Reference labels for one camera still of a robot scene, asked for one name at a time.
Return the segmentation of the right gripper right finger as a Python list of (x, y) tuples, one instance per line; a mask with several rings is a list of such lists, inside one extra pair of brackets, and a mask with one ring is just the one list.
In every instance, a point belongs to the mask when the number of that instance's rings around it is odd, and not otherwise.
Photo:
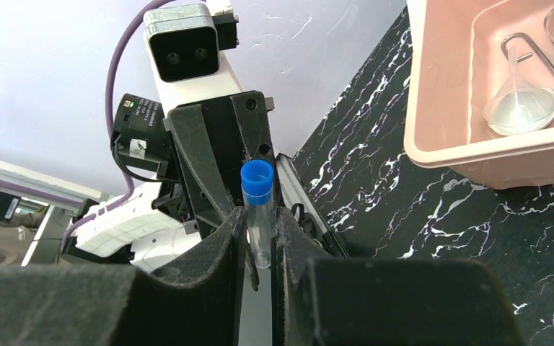
[(286, 208), (272, 256), (274, 345), (524, 344), (481, 262), (334, 257)]

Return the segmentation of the blue cap tube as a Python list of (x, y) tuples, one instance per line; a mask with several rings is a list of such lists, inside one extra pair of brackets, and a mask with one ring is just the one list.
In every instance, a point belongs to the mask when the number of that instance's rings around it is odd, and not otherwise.
[(271, 266), (273, 232), (273, 179), (271, 164), (261, 159), (245, 163), (240, 170), (247, 216), (247, 235), (256, 268)]

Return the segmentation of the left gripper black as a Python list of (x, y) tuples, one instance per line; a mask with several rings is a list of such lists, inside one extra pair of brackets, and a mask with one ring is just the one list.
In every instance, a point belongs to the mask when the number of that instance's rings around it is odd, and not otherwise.
[(268, 113), (272, 97), (259, 91), (180, 105), (166, 113), (164, 126), (175, 147), (178, 173), (201, 238), (212, 234), (243, 204), (240, 170), (252, 159), (271, 164), (273, 205), (282, 194)]

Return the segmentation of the pink plastic bin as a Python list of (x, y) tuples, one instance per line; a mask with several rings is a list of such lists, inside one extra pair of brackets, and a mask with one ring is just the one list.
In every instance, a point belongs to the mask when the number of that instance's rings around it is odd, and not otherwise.
[[(519, 136), (492, 131), (484, 107), (509, 75), (501, 42), (529, 35), (554, 63), (543, 27), (553, 1), (409, 1), (413, 62), (404, 148), (419, 167), (448, 167), (497, 190), (554, 184), (554, 120)], [(536, 57), (520, 73), (554, 91)]]

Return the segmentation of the clear plastic funnel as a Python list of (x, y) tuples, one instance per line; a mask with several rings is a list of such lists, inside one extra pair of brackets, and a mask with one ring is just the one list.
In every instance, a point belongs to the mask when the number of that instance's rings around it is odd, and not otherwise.
[(525, 79), (517, 58), (515, 46), (508, 46), (509, 75), (483, 109), (489, 128), (501, 136), (541, 130), (554, 119), (554, 91)]

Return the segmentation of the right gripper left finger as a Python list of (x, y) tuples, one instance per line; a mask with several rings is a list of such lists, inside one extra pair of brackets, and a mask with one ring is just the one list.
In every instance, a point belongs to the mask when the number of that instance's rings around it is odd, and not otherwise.
[(245, 212), (151, 273), (0, 265), (0, 345), (236, 345)]

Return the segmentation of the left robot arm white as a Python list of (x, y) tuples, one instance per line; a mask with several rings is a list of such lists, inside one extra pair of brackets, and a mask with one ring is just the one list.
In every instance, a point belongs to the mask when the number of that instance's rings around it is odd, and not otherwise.
[(82, 203), (63, 237), (63, 258), (152, 271), (211, 235), (245, 203), (243, 166), (274, 163), (268, 128), (273, 107), (258, 91), (169, 112), (157, 101), (124, 94), (110, 151), (131, 186), (105, 202)]

